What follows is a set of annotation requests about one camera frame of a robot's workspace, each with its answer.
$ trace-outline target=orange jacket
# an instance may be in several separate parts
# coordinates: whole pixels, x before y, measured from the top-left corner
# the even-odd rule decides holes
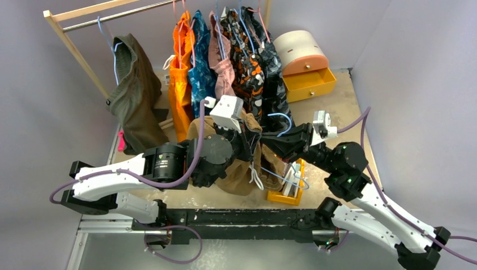
[[[191,107],[191,86],[187,82],[187,72],[191,68],[192,46],[195,43],[194,32],[190,28],[190,14],[186,11],[173,32],[174,53],[169,68],[169,103],[177,141],[187,138],[187,131],[194,119]]]

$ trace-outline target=yellow drawer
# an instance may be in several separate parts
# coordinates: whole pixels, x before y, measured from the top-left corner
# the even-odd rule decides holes
[[[330,93],[336,78],[329,68],[283,76],[288,102],[305,100]]]

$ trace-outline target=brown garment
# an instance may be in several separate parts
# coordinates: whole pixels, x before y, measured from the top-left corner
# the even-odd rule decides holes
[[[123,127],[126,155],[138,155],[146,149],[169,142],[154,115],[154,104],[161,95],[161,81],[151,62],[133,35],[115,37],[118,44],[116,70],[119,85],[109,95],[109,112]]]
[[[245,123],[250,129],[258,129],[262,131],[262,128],[255,120],[253,114],[245,114],[245,112],[242,110],[240,118],[245,119]],[[206,116],[204,130],[205,136],[215,134],[213,124],[214,120],[212,120],[212,117]],[[194,121],[192,121],[191,125],[189,126],[189,131],[187,133],[188,140],[195,139],[199,136],[199,126],[200,119],[195,119]],[[249,162],[235,160],[232,165],[230,165],[226,169],[226,178],[218,178],[215,184],[217,184],[217,186],[223,191],[231,194],[242,196],[250,194],[252,190],[257,187],[257,185],[255,184],[255,182],[249,183],[251,179],[251,169],[249,168],[249,165]],[[263,187],[266,190],[280,190],[282,188],[281,180],[263,171],[261,169],[261,166],[280,176],[283,175],[283,172],[285,170],[284,163],[279,158],[277,158],[267,146],[258,144],[254,153],[254,168],[256,169],[256,171],[258,172],[258,176],[262,180]]]

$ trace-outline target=table surface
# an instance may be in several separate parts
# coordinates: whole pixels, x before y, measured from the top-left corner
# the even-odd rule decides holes
[[[290,109],[297,125],[301,123],[311,122],[313,113],[317,110],[326,110],[331,115],[331,125],[340,128],[346,127],[355,121],[360,115],[358,101],[354,93],[353,84],[348,71],[334,73],[337,82],[335,89],[324,96],[310,98],[307,100],[290,103]],[[167,87],[163,86],[163,95],[156,104],[158,107],[169,107],[167,102]],[[340,142],[360,140],[361,125],[341,133],[338,138],[326,141],[328,147],[333,148]],[[172,142],[177,141],[173,128],[165,130],[166,135]],[[379,175],[376,170],[374,157],[367,135],[364,138],[365,152],[370,163],[370,168],[379,181]],[[133,156],[124,155],[122,152],[116,152],[113,156],[113,163],[128,160]],[[280,202],[267,201],[267,192],[258,188],[254,189],[248,196],[232,195],[222,191],[216,185],[210,188],[198,188],[189,185],[188,189],[183,190],[134,190],[132,194],[144,198],[146,200],[162,199],[168,208],[261,208],[261,209],[285,209],[285,208],[316,208],[320,205],[325,197],[333,197],[328,190],[328,186],[323,179],[329,174],[306,164],[304,168],[305,179],[310,184],[310,189],[303,191],[300,205],[294,206]],[[350,208],[355,208],[352,204],[345,203]]]

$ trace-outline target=wooden clothing rack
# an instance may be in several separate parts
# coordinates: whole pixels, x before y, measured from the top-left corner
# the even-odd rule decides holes
[[[88,74],[88,76],[91,78],[91,80],[93,80],[94,84],[96,85],[96,87],[98,87],[98,89],[100,90],[100,92],[103,94],[103,96],[105,98],[108,98],[108,96],[109,96],[106,88],[101,83],[101,80],[95,74],[93,69],[91,69],[88,62],[86,62],[84,57],[81,55],[81,53],[79,52],[78,48],[75,46],[73,41],[71,41],[71,39],[66,34],[67,32],[70,32],[70,31],[73,31],[73,30],[85,28],[85,27],[88,27],[88,26],[91,26],[91,25],[97,25],[98,20],[87,21],[87,22],[83,22],[81,24],[76,24],[76,25],[65,27],[65,28],[61,27],[60,21],[65,21],[65,20],[77,18],[77,17],[83,16],[83,15],[86,15],[86,14],[100,12],[100,11],[107,10],[107,9],[110,9],[110,8],[113,8],[113,7],[119,7],[119,6],[126,5],[126,4],[129,4],[129,3],[132,3],[132,2],[137,2],[137,1],[139,1],[139,0],[112,0],[112,1],[104,2],[104,3],[100,3],[100,4],[95,4],[93,6],[83,7],[83,8],[77,9],[77,10],[72,10],[72,11],[60,13],[60,14],[57,14],[57,15],[51,14],[51,12],[49,10],[43,11],[43,16],[44,16],[45,20],[48,21],[51,28],[53,28],[53,30],[58,35],[58,37],[60,37],[61,41],[63,41],[63,43],[65,44],[66,48],[68,48],[68,50],[71,52],[71,54],[78,61],[79,65],[84,69],[84,71]],[[139,12],[142,12],[142,11],[151,10],[153,8],[166,6],[166,5],[172,4],[172,2],[179,2],[179,1],[181,1],[181,0],[167,0],[167,1],[164,1],[164,2],[151,4],[149,6],[135,8],[133,10],[117,13],[117,14],[114,14],[114,15],[111,15],[111,16],[102,17],[102,18],[100,18],[100,22],[105,22],[105,21],[118,19],[118,18],[121,18],[121,17],[136,14],[136,13],[139,13]],[[264,23],[265,23],[266,27],[268,27],[270,9],[271,9],[271,0],[265,0],[263,19],[264,19]],[[161,126],[161,128],[172,127],[173,126],[172,119],[167,119],[166,121],[162,121],[159,125]]]

